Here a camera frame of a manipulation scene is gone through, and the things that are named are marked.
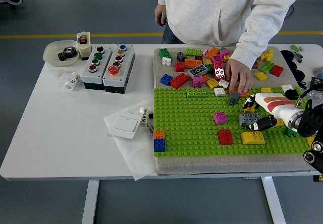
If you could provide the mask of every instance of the hand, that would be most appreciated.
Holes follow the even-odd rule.
[[[155,9],[155,22],[160,26],[166,25],[166,6],[158,4]]]
[[[240,77],[240,83],[238,87],[238,92],[246,92],[251,89],[253,84],[253,76],[251,75],[251,69],[245,66],[243,63],[229,59],[225,66],[226,80],[230,81],[230,90],[234,90],[235,84]]]

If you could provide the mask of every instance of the jeans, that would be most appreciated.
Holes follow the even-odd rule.
[[[171,31],[168,24],[165,26],[165,31],[163,34],[162,44],[184,44],[180,39],[178,39]]]

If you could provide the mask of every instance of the yellow floor stripe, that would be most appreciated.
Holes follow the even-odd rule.
[[[323,35],[323,31],[280,31],[279,35]],[[162,36],[162,32],[147,33],[92,33],[91,37],[142,37]],[[44,34],[44,35],[0,35],[0,39],[32,39],[32,38],[74,38],[76,34]]]

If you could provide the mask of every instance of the gray floor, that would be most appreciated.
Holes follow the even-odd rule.
[[[162,32],[156,0],[24,0],[0,5],[0,35]],[[282,31],[322,31],[323,0],[297,0]],[[0,163],[56,40],[0,39]],[[93,37],[93,44],[159,44],[161,37]],[[315,43],[323,35],[277,35],[271,43]],[[323,183],[274,178],[287,223],[321,223]],[[86,181],[8,182],[0,177],[0,223],[80,223]],[[272,223],[261,180],[102,181],[95,223]]]

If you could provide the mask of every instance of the white bowl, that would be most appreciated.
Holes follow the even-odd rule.
[[[80,55],[80,51],[77,49],[76,45],[76,41],[54,41],[45,48],[42,58],[46,63],[49,63],[52,66],[71,65],[77,61]],[[76,56],[71,59],[66,59],[65,61],[60,61],[58,54],[63,52],[64,48],[68,46],[75,47],[77,52]]]

